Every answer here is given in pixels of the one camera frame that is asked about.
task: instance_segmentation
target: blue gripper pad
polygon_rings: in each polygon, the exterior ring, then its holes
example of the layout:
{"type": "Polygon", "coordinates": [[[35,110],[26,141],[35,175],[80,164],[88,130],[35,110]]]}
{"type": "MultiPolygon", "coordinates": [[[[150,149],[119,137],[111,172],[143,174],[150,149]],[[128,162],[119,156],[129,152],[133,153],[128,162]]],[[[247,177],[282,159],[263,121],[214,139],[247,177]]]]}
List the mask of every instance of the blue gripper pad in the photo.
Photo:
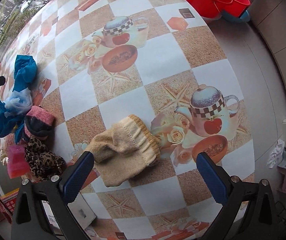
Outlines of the blue gripper pad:
{"type": "Polygon", "coordinates": [[[65,204],[75,200],[93,166],[93,154],[86,151],[74,165],[69,166],[63,173],[60,181],[60,190],[65,204]]]}
{"type": "Polygon", "coordinates": [[[196,165],[216,203],[225,205],[228,200],[226,186],[211,164],[202,154],[198,154],[196,157],[196,165]]]}

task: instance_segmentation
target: leopard print fabric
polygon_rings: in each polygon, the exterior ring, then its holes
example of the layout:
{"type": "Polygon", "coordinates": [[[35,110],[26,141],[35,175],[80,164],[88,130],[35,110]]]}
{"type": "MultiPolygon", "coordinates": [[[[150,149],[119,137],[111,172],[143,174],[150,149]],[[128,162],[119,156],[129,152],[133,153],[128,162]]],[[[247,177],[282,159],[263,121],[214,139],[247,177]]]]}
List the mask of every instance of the leopard print fabric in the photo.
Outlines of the leopard print fabric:
{"type": "Polygon", "coordinates": [[[53,175],[61,175],[65,167],[62,157],[48,150],[39,139],[31,137],[24,148],[24,157],[30,169],[40,181],[48,180],[53,175]]]}

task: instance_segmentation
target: apple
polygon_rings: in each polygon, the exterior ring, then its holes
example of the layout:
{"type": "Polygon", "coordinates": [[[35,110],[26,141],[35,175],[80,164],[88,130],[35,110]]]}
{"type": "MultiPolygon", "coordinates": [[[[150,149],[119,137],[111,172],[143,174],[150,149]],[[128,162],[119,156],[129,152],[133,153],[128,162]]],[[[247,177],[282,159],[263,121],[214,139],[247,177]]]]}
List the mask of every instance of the apple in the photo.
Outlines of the apple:
{"type": "Polygon", "coordinates": [[[222,120],[215,118],[204,122],[204,130],[207,134],[216,134],[222,129],[222,120]]]}
{"type": "Polygon", "coordinates": [[[112,38],[112,41],[115,45],[126,44],[130,39],[129,33],[123,33],[112,38]]]}

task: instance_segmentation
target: teapot print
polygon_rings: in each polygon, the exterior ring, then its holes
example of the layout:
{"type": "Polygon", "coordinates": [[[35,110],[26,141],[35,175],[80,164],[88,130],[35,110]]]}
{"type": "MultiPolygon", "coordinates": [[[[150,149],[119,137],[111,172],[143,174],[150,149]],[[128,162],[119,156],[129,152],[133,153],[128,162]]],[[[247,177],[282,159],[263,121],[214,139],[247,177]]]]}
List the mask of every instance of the teapot print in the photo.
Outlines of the teapot print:
{"type": "Polygon", "coordinates": [[[92,36],[101,38],[109,48],[124,44],[141,48],[146,43],[148,30],[149,20],[145,17],[119,16],[107,22],[102,31],[96,31],[92,36]]]}
{"type": "Polygon", "coordinates": [[[195,133],[202,137],[223,135],[232,140],[238,127],[238,111],[240,102],[235,95],[223,97],[215,87],[199,85],[193,93],[190,107],[177,106],[176,113],[184,115],[195,127],[195,133]],[[236,110],[227,108],[227,101],[237,101],[236,110]]]}

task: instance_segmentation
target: silver bolt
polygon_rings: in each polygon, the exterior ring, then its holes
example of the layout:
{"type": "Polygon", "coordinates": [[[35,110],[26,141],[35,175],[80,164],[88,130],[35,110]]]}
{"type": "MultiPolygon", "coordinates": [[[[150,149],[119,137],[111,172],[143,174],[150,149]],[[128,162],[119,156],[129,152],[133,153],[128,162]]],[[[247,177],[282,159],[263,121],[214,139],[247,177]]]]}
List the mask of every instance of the silver bolt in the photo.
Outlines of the silver bolt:
{"type": "Polygon", "coordinates": [[[262,179],[262,184],[264,186],[267,186],[269,183],[268,183],[268,180],[267,179],[262,179]]]}
{"type": "Polygon", "coordinates": [[[29,180],[28,179],[23,179],[22,180],[22,185],[26,185],[26,184],[28,184],[29,183],[29,180]]]}
{"type": "Polygon", "coordinates": [[[238,176],[232,176],[230,178],[233,182],[239,182],[239,177],[238,176]]]}
{"type": "Polygon", "coordinates": [[[59,180],[59,178],[60,177],[58,175],[54,175],[54,176],[52,176],[51,181],[56,182],[59,180]]]}

